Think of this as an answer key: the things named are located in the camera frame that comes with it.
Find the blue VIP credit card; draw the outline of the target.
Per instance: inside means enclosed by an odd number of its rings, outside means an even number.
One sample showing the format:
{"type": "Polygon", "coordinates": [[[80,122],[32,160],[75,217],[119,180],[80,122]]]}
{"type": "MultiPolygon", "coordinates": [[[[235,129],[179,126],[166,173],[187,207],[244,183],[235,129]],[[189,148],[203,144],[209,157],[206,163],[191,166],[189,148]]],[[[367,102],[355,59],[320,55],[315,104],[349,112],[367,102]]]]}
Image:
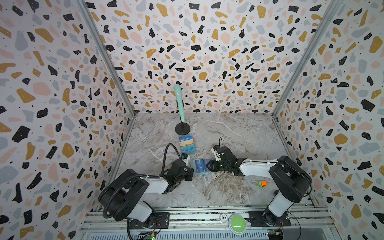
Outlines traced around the blue VIP credit card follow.
{"type": "Polygon", "coordinates": [[[197,175],[206,174],[208,172],[205,159],[194,160],[193,167],[195,174],[197,175]]]}

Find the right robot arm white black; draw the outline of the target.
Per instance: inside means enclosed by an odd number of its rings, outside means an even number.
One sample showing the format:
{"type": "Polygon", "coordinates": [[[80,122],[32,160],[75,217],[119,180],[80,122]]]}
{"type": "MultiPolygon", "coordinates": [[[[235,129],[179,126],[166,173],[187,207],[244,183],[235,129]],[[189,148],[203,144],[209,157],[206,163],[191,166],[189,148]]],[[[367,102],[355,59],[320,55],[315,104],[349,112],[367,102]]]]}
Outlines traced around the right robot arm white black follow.
{"type": "Polygon", "coordinates": [[[272,161],[237,158],[228,147],[211,148],[215,159],[206,167],[211,172],[227,172],[234,176],[258,176],[272,179],[279,192],[264,212],[267,218],[280,218],[312,190],[312,178],[288,156],[272,161]]]}

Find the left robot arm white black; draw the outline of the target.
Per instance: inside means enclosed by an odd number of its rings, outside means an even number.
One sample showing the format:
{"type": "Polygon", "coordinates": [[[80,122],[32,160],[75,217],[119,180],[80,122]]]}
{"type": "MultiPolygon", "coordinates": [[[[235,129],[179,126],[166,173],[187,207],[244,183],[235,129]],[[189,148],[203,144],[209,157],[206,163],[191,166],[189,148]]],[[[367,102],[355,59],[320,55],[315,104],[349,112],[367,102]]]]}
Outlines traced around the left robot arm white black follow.
{"type": "Polygon", "coordinates": [[[132,169],[126,170],[109,184],[99,195],[98,201],[103,207],[103,217],[119,222],[134,219],[152,224],[156,211],[142,197],[145,194],[167,194],[183,181],[193,180],[194,169],[185,161],[175,160],[171,168],[161,175],[138,174],[132,169]]]}

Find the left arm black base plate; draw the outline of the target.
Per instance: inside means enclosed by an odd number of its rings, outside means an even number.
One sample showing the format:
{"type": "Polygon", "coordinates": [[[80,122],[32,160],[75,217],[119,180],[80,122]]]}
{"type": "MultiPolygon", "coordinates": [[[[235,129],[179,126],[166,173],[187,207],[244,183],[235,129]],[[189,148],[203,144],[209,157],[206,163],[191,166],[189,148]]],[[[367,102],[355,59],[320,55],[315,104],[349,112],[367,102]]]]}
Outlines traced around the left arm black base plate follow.
{"type": "Polygon", "coordinates": [[[144,222],[140,222],[138,220],[130,220],[129,227],[131,230],[163,230],[169,228],[169,223],[169,212],[156,212],[155,214],[151,214],[150,217],[144,222]]]}

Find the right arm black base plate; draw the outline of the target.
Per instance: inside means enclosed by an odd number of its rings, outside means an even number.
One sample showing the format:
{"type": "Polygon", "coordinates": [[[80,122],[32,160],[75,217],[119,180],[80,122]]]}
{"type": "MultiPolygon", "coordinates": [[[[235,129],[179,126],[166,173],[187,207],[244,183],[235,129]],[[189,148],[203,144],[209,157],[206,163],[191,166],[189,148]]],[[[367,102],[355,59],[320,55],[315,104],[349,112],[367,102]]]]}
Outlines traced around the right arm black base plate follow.
{"type": "Polygon", "coordinates": [[[288,213],[285,212],[281,217],[276,217],[269,210],[250,211],[248,222],[252,227],[290,227],[291,222],[288,213]]]}

